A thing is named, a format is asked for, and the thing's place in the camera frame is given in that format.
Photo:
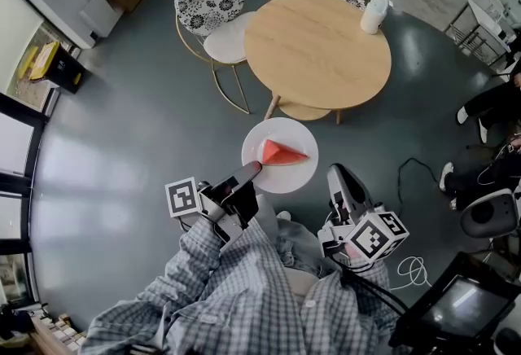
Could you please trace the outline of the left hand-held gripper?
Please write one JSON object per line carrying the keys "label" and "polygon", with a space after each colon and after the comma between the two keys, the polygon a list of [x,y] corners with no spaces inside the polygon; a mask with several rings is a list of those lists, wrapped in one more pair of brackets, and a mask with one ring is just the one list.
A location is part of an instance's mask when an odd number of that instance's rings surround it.
{"label": "left hand-held gripper", "polygon": [[234,243],[258,212],[253,180],[262,168],[261,162],[254,160],[215,185],[206,181],[196,183],[193,177],[167,184],[170,217],[177,219],[187,232],[191,225],[182,218],[197,214],[210,222],[223,243]]}

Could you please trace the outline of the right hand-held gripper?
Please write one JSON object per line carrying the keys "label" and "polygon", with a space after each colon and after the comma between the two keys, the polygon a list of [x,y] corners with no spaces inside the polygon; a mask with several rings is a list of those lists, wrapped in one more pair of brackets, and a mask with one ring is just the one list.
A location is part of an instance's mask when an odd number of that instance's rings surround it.
{"label": "right hand-held gripper", "polygon": [[383,207],[374,208],[361,180],[342,164],[332,164],[326,174],[331,215],[318,231],[322,255],[342,255],[372,264],[391,255],[408,237],[400,218]]}

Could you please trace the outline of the white round plate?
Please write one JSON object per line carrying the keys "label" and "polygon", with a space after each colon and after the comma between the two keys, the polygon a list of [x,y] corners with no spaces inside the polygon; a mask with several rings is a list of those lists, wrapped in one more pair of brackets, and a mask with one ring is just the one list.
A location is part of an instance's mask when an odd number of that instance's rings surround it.
{"label": "white round plate", "polygon": [[270,118],[256,125],[243,141],[242,164],[262,161],[266,142],[270,140],[290,147],[307,158],[298,164],[262,165],[254,178],[256,187],[274,194],[299,190],[314,175],[318,164],[318,147],[312,133],[300,122],[289,118]]}

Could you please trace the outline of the red watermelon slice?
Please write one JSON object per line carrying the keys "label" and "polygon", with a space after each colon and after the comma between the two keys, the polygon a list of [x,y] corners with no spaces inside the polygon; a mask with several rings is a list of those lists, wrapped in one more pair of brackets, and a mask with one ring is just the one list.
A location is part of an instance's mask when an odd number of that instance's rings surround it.
{"label": "red watermelon slice", "polygon": [[294,165],[305,162],[308,158],[306,154],[292,147],[266,139],[263,146],[261,163],[269,166]]}

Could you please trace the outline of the person's left forearm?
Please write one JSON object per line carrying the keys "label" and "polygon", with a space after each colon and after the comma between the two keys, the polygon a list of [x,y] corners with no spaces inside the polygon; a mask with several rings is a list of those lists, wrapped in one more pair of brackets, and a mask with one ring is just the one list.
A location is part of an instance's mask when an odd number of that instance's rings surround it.
{"label": "person's left forearm", "polygon": [[199,219],[180,238],[180,249],[166,265],[164,294],[166,303],[175,309],[196,302],[203,294],[211,275],[220,265],[221,241],[212,225]]}

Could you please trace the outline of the person's right forearm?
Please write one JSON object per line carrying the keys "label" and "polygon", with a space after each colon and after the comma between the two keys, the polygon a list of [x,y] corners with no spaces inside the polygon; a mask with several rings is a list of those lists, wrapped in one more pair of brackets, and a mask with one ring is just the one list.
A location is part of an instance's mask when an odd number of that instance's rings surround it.
{"label": "person's right forearm", "polygon": [[393,294],[387,266],[382,261],[366,263],[347,255],[327,259],[338,267],[340,289],[354,294],[358,317],[368,318],[378,333],[389,339],[408,306]]}

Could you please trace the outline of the round wooden table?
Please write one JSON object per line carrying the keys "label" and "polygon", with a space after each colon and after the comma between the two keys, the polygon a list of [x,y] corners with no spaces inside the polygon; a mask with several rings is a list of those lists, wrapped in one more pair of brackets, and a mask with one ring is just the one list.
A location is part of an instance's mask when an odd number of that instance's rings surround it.
{"label": "round wooden table", "polygon": [[387,84],[392,56],[382,32],[361,29],[362,13],[342,0],[272,0],[244,34],[246,60],[272,93],[270,118],[286,105],[304,112],[342,112]]}

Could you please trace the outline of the person's jeans legs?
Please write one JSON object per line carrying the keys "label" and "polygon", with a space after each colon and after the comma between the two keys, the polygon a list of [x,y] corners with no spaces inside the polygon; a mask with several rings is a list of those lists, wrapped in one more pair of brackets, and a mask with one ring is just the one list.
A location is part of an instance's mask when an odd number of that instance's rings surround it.
{"label": "person's jeans legs", "polygon": [[277,217],[263,195],[257,195],[256,201],[259,209],[255,218],[286,268],[302,270],[317,278],[325,278],[338,269],[322,256],[317,237],[305,226]]}

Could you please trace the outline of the person's checked shirt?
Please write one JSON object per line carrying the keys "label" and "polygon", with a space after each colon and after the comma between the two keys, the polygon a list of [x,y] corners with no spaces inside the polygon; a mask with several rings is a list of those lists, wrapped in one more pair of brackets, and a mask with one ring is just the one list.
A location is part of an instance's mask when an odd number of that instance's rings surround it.
{"label": "person's checked shirt", "polygon": [[229,249],[201,297],[175,309],[165,302],[164,274],[132,300],[93,319],[81,355],[125,355],[134,345],[164,355],[374,355],[381,336],[358,317],[354,294],[338,272],[296,300],[287,270],[252,221]]}

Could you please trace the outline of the grey office chair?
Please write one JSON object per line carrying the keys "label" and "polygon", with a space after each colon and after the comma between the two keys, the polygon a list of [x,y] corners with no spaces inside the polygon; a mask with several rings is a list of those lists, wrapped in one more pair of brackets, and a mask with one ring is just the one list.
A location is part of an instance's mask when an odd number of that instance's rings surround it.
{"label": "grey office chair", "polygon": [[510,189],[487,194],[462,210],[461,228],[475,239],[497,238],[516,231],[519,209]]}

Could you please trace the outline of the black monitor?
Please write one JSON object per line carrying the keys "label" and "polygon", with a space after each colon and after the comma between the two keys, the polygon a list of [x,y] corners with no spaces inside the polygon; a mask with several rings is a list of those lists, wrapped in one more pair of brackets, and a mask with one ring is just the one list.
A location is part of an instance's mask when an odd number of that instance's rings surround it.
{"label": "black monitor", "polygon": [[459,252],[400,316],[388,345],[410,355],[492,355],[493,332],[520,295],[519,280]]}

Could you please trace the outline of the white jug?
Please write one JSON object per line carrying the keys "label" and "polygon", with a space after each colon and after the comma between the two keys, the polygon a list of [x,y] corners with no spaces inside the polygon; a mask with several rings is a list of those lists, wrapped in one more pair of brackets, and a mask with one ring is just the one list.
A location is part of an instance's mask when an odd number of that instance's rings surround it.
{"label": "white jug", "polygon": [[370,0],[361,17],[361,29],[368,34],[376,34],[387,15],[388,7],[388,0]]}

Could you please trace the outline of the metal rack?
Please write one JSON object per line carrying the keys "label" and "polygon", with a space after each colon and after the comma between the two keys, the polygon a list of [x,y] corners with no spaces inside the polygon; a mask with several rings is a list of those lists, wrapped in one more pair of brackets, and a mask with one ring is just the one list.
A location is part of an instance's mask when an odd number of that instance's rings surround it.
{"label": "metal rack", "polygon": [[444,27],[443,33],[464,54],[473,55],[487,65],[494,65],[511,53],[508,35],[498,22],[472,0],[466,1]]}

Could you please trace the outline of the black bin with yellow lid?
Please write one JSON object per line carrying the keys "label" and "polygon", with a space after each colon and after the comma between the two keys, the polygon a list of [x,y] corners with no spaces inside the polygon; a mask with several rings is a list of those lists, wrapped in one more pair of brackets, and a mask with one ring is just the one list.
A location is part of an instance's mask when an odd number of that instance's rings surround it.
{"label": "black bin with yellow lid", "polygon": [[59,88],[75,94],[85,75],[85,67],[73,58],[58,42],[45,44],[40,50],[32,71],[31,82],[50,81]]}

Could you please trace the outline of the cluttered wooden shelf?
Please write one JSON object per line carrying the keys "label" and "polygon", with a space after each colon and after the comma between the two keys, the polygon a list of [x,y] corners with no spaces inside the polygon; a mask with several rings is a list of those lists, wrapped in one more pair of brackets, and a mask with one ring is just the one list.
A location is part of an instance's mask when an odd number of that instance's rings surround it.
{"label": "cluttered wooden shelf", "polygon": [[29,337],[41,355],[77,355],[86,337],[66,322],[32,316],[34,329]]}

